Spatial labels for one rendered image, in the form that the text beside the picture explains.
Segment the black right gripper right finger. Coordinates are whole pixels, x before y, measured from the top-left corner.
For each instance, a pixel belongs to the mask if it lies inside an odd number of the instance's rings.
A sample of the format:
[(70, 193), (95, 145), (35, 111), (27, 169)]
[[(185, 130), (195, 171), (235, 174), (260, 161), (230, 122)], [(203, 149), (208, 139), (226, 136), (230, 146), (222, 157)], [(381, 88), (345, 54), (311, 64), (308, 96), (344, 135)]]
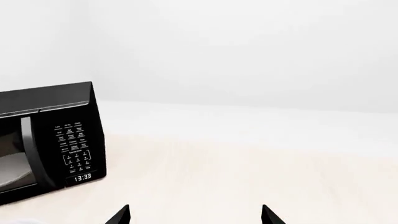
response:
[(267, 205), (262, 205), (262, 224), (286, 224)]

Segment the black microwave oven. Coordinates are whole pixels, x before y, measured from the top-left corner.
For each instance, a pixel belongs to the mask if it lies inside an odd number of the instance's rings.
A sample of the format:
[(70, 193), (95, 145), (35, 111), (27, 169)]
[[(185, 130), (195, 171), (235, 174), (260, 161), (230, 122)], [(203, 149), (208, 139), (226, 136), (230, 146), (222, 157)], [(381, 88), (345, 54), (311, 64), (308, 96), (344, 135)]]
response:
[(0, 92), (0, 193), (51, 192), (104, 177), (92, 82)]

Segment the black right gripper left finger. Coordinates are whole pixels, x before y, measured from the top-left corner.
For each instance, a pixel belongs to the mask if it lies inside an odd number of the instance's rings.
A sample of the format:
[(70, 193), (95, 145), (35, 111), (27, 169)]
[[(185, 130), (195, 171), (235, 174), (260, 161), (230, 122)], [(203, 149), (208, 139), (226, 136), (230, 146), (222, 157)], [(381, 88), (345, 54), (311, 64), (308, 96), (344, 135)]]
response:
[(129, 205), (123, 206), (114, 216), (112, 216), (105, 224), (130, 224), (131, 214)]

